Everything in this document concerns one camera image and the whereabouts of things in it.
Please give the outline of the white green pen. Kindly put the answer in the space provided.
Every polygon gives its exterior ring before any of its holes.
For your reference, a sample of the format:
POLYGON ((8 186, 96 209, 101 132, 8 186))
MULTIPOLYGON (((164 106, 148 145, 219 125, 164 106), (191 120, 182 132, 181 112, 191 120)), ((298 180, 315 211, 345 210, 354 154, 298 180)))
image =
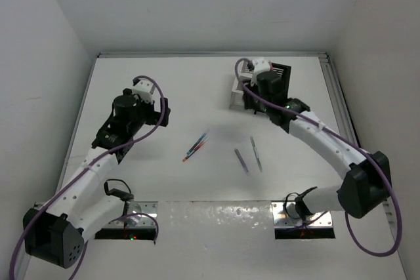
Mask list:
POLYGON ((263 167, 262 167, 262 164, 261 164, 258 149, 256 147, 256 143, 255 143, 255 140, 254 140, 253 136, 250 136, 250 141, 251 141, 251 146, 252 146, 252 149, 253 149, 253 153, 255 155, 255 159, 256 159, 256 162, 257 162, 257 166, 259 168, 259 171, 262 172, 263 167))

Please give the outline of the blue clear pen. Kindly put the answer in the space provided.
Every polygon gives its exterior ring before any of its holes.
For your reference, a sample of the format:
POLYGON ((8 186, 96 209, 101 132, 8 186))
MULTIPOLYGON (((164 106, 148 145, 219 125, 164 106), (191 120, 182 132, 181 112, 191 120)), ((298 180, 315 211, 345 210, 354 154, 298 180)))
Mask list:
POLYGON ((193 150, 201 143, 202 140, 207 136, 209 129, 206 129, 205 132, 198 138, 194 145, 187 151, 186 155, 189 156, 193 150))

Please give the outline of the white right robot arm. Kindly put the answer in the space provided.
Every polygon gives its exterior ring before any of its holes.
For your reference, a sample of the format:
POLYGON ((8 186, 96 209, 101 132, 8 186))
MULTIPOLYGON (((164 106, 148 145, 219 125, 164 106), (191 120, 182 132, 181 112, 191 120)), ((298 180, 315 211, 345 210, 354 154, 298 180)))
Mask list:
POLYGON ((304 142, 340 176, 338 186, 308 188, 298 194, 287 211, 301 220, 317 212, 343 211, 354 218, 390 197, 391 178, 387 156, 353 146, 333 132, 310 107, 287 95, 288 84, 275 71, 260 71, 243 84, 244 107, 265 113, 289 135, 304 142))

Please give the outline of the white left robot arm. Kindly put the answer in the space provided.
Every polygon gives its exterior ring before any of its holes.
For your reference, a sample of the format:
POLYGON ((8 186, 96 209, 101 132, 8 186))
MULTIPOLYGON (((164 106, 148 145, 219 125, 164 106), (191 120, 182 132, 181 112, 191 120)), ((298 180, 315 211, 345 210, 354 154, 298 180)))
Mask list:
POLYGON ((33 207, 24 215, 27 254, 67 269, 81 256, 90 238, 127 213, 134 195, 110 188, 108 182, 143 125, 167 126, 171 111, 168 99, 162 97, 161 109, 156 111, 152 95, 125 89, 114 98, 110 116, 77 171, 41 208, 33 207))

